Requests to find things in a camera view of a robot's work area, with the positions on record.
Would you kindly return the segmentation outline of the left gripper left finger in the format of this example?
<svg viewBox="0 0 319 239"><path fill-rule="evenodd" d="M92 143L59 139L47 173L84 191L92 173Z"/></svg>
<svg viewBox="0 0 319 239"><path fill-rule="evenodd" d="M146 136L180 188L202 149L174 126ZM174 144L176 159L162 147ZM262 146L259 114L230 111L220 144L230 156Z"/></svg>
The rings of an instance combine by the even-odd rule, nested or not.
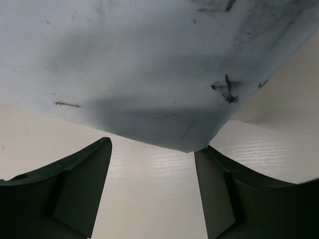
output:
<svg viewBox="0 0 319 239"><path fill-rule="evenodd" d="M0 182L3 239L89 239L112 154L104 137L39 169Z"/></svg>

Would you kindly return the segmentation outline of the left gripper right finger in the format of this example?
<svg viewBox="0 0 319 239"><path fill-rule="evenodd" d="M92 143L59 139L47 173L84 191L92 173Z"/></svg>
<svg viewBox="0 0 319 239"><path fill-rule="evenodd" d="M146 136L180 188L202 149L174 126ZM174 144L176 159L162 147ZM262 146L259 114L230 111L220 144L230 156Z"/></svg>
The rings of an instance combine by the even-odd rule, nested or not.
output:
<svg viewBox="0 0 319 239"><path fill-rule="evenodd" d="M194 154L210 239L316 239L319 182L258 173L212 147Z"/></svg>

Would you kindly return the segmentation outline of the light blue pillowcase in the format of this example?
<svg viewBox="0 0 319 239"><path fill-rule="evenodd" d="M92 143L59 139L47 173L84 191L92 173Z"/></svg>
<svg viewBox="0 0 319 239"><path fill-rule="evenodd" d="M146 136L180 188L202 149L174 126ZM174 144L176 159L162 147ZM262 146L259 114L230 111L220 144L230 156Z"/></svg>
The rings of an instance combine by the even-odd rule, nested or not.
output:
<svg viewBox="0 0 319 239"><path fill-rule="evenodd" d="M318 27L316 0L3 0L0 102L198 151Z"/></svg>

